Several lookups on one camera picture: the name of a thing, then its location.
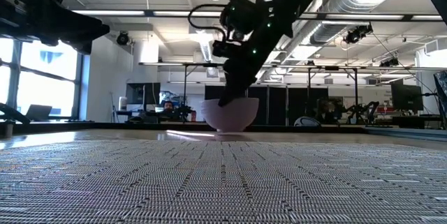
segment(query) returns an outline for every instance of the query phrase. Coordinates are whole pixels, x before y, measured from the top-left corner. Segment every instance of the textured mat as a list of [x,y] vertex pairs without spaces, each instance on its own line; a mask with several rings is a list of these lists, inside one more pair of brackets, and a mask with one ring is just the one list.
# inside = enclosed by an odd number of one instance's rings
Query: textured mat
[[447,153],[96,140],[0,151],[0,223],[447,223]]

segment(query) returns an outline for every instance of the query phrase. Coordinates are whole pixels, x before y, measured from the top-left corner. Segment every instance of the black cabinet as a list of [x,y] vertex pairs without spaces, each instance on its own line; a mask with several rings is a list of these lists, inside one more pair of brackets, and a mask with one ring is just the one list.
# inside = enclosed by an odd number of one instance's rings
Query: black cabinet
[[293,126],[295,121],[305,116],[307,106],[306,88],[288,88],[288,124]]
[[285,126],[286,109],[286,89],[270,87],[268,106],[269,126]]
[[259,107],[258,114],[253,121],[253,125],[264,126],[267,122],[267,87],[250,87],[249,88],[249,98],[258,98]]
[[224,89],[224,86],[205,86],[205,100],[219,99],[221,97],[221,94],[224,92]]
[[328,89],[311,89],[307,97],[307,88],[288,88],[288,124],[303,116],[315,117],[317,101],[329,96]]

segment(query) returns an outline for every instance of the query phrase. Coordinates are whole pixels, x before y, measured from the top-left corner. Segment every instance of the computer monitor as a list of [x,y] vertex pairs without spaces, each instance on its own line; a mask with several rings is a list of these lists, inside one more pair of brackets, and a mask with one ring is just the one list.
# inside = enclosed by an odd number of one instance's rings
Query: computer monitor
[[127,84],[126,97],[129,105],[158,105],[160,103],[160,83]]
[[30,105],[27,118],[32,121],[47,121],[50,115],[52,106],[47,105]]
[[438,95],[439,114],[447,128],[447,71],[434,74],[434,83]]
[[391,96],[396,110],[420,111],[424,110],[422,89],[418,86],[392,84]]

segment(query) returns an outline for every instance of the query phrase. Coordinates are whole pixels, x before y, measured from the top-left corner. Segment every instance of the exposed ductwork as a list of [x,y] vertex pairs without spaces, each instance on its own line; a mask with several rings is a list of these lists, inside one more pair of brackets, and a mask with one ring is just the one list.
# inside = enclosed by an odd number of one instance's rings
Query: exposed ductwork
[[[319,9],[320,12],[327,13],[368,13],[373,11],[379,4],[385,0],[327,0]],[[299,32],[291,42],[284,47],[282,43],[281,54],[276,60],[281,64],[294,65],[297,60],[306,60],[313,54],[318,52],[321,47],[331,42],[335,37],[340,35],[345,29],[345,24],[308,21],[304,25],[298,23],[295,29]]]

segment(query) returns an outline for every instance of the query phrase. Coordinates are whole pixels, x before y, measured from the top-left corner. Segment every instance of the window frame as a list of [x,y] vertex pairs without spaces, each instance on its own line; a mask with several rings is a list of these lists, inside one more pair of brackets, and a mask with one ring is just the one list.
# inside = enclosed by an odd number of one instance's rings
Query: window frame
[[12,108],[17,108],[17,95],[19,90],[19,82],[20,82],[20,72],[28,72],[36,75],[40,75],[43,77],[48,77],[55,80],[72,82],[75,85],[74,98],[73,98],[73,107],[71,111],[70,117],[63,116],[49,116],[50,120],[64,120],[64,119],[79,119],[80,114],[80,96],[81,96],[81,78],[82,78],[82,67],[84,64],[84,55],[78,53],[78,58],[76,61],[76,76],[74,80],[70,80],[65,77],[61,77],[59,75],[55,75],[52,73],[46,73],[41,70],[36,70],[33,68],[28,68],[21,66],[21,58],[22,58],[22,46],[23,42],[14,40],[14,50],[13,50],[13,59],[10,63],[3,62],[3,66],[10,68],[10,79],[9,79],[9,88],[8,88],[8,100],[6,102],[7,105]]

